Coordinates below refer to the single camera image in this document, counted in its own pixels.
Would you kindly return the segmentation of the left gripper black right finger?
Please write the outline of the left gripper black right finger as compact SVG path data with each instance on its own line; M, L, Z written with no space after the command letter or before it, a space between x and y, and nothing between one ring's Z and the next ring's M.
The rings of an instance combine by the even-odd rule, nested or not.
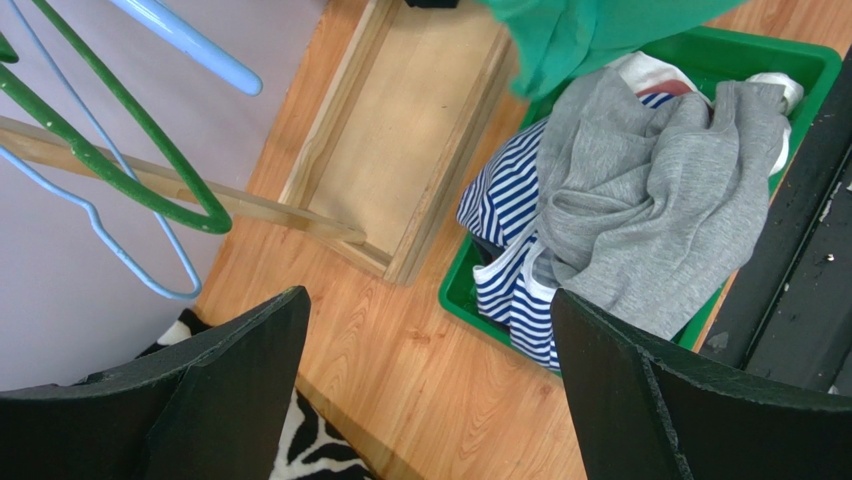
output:
M559 290L561 376L591 479L847 479L851 401L702 357Z

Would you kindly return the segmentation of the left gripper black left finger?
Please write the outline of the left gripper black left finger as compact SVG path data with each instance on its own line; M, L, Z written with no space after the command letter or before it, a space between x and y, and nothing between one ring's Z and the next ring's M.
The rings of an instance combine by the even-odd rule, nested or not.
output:
M78 383L3 392L2 477L268 478L310 311L293 287Z

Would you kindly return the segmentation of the blue white striped tank top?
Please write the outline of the blue white striped tank top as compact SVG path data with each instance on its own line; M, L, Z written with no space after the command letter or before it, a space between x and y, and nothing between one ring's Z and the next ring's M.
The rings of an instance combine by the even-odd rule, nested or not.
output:
M548 115L505 141L465 188L457 222L480 253L471 268L478 314L508 330L510 345L537 365L559 370L550 305L555 289L533 278L544 252L534 226L538 201L537 153Z

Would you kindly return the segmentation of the grey tank top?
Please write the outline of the grey tank top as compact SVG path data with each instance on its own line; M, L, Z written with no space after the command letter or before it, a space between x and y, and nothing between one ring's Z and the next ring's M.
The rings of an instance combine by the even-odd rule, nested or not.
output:
M604 68L555 103L537 158L534 272L674 337L751 257L786 150L781 85L725 81L651 108Z

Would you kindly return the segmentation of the red tank top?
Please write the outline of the red tank top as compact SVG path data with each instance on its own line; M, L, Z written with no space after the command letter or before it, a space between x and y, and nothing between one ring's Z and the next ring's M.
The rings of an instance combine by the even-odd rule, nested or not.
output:
M677 79L670 79L639 91L637 96L640 98L647 97L649 95L680 96L690 92L695 92L695 87L692 84L688 84Z

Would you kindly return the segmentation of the green tank top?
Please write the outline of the green tank top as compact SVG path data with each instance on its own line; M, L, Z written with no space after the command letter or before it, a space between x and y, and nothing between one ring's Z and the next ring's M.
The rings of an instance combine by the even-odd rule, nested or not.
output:
M737 8L732 0L493 0L483 3L506 27L518 54L512 85L537 101L643 45Z

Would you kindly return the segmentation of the light blue plastic hanger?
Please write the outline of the light blue plastic hanger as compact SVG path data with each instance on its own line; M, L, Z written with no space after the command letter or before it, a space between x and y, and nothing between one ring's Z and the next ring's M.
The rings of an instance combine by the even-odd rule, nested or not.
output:
M243 94L255 97L262 92L263 81L254 71L174 13L162 1L111 0L111 3Z

